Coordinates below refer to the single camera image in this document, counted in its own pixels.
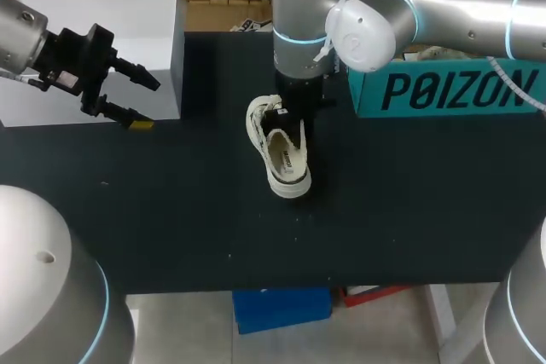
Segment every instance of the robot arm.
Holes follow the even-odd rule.
[[[149,127],[149,118],[132,109],[119,107],[100,96],[101,86],[112,67],[130,81],[156,91],[160,83],[141,65],[120,59],[112,48],[113,33],[93,25],[87,36],[68,29],[55,35],[46,29],[47,17],[16,0],[0,0],[0,77],[24,80],[46,91],[55,86],[81,95],[81,110],[104,115],[126,126]],[[32,68],[39,80],[17,76]]]
[[[360,72],[383,67],[410,43],[546,61],[544,0],[348,0],[326,26],[340,58]]]
[[[289,114],[266,119],[285,129],[303,119],[309,134],[325,106],[332,49],[359,72],[382,68],[411,43],[546,61],[545,0],[273,0],[273,24],[277,91]]]

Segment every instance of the blue bin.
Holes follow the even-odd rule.
[[[240,334],[319,321],[332,314],[329,289],[233,292]]]

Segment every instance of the white shoe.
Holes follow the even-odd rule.
[[[299,149],[283,130],[274,129],[266,136],[262,128],[264,112],[282,109],[281,102],[278,95],[255,98],[247,109],[247,133],[264,159],[267,179],[273,192],[282,198],[293,199],[305,194],[311,187],[304,122],[301,120],[299,124]]]

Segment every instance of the yellow tag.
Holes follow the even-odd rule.
[[[154,121],[133,121],[129,130],[150,130],[154,126]]]

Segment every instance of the black table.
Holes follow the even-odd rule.
[[[182,121],[2,130],[0,183],[43,196],[124,292],[500,280],[546,216],[540,115],[316,122],[309,197],[269,188],[245,111],[268,34],[188,34]]]

